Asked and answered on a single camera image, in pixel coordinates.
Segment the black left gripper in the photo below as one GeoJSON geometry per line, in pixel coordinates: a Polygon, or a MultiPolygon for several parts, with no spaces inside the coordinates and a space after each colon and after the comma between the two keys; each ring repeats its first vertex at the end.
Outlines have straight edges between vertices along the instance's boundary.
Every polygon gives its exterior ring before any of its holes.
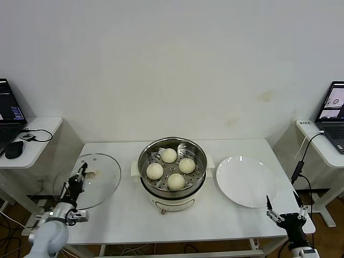
{"type": "Polygon", "coordinates": [[[76,202],[79,195],[84,191],[83,186],[90,184],[91,175],[86,174],[88,164],[83,162],[77,173],[70,177],[65,184],[60,195],[62,202],[76,202]]]}

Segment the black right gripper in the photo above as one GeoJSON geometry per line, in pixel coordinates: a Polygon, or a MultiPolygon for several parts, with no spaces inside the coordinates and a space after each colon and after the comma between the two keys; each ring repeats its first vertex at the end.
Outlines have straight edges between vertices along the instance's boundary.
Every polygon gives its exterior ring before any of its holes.
{"type": "Polygon", "coordinates": [[[301,198],[294,191],[293,195],[299,206],[299,213],[284,213],[278,214],[273,210],[268,195],[267,199],[267,216],[278,226],[284,229],[287,233],[288,239],[291,243],[309,243],[306,234],[303,231],[303,226],[306,223],[308,215],[308,206],[304,205],[301,198]]]}

